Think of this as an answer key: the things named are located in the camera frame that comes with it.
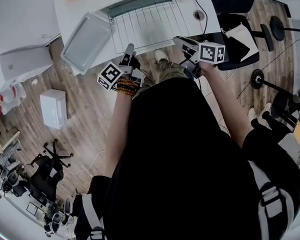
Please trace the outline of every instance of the metal grid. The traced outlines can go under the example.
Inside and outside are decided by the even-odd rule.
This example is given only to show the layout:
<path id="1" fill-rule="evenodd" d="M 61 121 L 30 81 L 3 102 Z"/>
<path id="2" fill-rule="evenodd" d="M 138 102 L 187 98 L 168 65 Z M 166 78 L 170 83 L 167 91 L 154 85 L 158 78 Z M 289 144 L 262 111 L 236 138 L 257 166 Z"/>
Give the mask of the metal grid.
<path id="1" fill-rule="evenodd" d="M 123 53 L 129 43 L 137 49 L 189 35 L 176 0 L 135 9 L 109 18 L 109 22 L 117 54 Z"/>

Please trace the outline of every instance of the white sneaker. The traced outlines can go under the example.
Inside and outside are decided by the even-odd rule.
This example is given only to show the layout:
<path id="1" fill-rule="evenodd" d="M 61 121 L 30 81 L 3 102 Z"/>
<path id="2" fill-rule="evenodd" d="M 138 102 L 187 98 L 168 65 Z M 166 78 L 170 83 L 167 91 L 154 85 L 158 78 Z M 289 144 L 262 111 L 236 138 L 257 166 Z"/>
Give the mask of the white sneaker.
<path id="1" fill-rule="evenodd" d="M 156 61 L 160 61 L 162 59 L 166 59 L 167 61 L 169 61 L 168 56 L 166 55 L 166 53 L 160 49 L 157 49 L 154 51 L 154 56 Z"/>
<path id="2" fill-rule="evenodd" d="M 260 117 L 262 117 L 264 112 L 266 111 L 270 112 L 270 109 L 271 109 L 271 102 L 268 102 L 267 104 L 265 104 L 264 109 L 261 111 Z"/>
<path id="3" fill-rule="evenodd" d="M 249 109 L 249 112 L 248 112 L 248 118 L 249 118 L 249 122 L 251 123 L 251 121 L 253 119 L 256 119 L 257 118 L 257 115 L 256 115 L 256 111 L 255 111 L 255 108 L 252 107 Z"/>
<path id="4" fill-rule="evenodd" d="M 271 103 L 268 102 L 267 104 L 265 104 L 264 109 L 261 111 L 261 113 L 259 114 L 259 117 L 258 117 L 259 124 L 267 127 L 268 129 L 271 129 L 271 128 L 270 128 L 269 124 L 267 123 L 267 121 L 262 118 L 262 115 L 266 111 L 270 112 L 270 109 L 271 109 Z"/>

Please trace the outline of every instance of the beaded bracelet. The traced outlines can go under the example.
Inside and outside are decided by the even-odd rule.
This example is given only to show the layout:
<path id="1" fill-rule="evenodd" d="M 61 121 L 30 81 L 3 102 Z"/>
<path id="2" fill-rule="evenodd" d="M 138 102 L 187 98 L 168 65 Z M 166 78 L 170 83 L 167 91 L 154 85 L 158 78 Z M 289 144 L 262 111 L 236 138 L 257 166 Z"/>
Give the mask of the beaded bracelet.
<path id="1" fill-rule="evenodd" d="M 122 92 L 124 94 L 127 94 L 127 95 L 130 95 L 130 96 L 135 96 L 136 95 L 136 91 L 132 91 L 132 90 L 129 90 L 127 88 L 123 88 L 123 87 L 118 87 L 116 89 L 117 92 Z"/>
<path id="2" fill-rule="evenodd" d="M 126 78 L 119 78 L 116 83 L 116 91 L 130 96 L 135 96 L 139 89 L 139 84 Z"/>

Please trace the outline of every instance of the white bag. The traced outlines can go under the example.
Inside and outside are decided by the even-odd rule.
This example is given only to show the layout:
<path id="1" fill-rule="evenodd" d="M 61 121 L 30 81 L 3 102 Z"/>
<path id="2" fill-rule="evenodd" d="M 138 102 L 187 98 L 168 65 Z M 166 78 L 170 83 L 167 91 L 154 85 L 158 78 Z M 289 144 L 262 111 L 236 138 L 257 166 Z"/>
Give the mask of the white bag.
<path id="1" fill-rule="evenodd" d="M 242 23 L 240 23 L 239 26 L 229 30 L 228 32 L 225 32 L 222 28 L 221 31 L 226 35 L 227 38 L 234 38 L 243 43 L 246 47 L 250 48 L 250 51 L 241 59 L 241 62 L 259 52 L 258 47 L 256 46 L 249 30 L 244 25 L 242 25 Z"/>

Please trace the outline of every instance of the black shirt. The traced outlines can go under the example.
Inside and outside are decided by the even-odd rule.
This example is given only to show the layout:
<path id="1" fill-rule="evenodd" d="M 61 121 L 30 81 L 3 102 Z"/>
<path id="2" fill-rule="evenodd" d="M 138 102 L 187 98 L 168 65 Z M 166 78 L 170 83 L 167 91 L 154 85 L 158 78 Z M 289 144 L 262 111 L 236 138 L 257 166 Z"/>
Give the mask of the black shirt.
<path id="1" fill-rule="evenodd" d="M 144 91 L 132 102 L 126 147 L 112 178 L 96 176 L 90 186 L 107 238 L 260 239 L 260 192 L 248 159 L 262 170 L 268 164 L 264 171 L 274 171 L 277 183 L 284 178 L 300 205 L 298 167 L 265 136 L 253 130 L 241 149 L 220 130 L 192 80 L 173 78 Z M 282 175 L 286 170 L 290 176 Z M 90 230 L 83 213 L 78 240 Z"/>

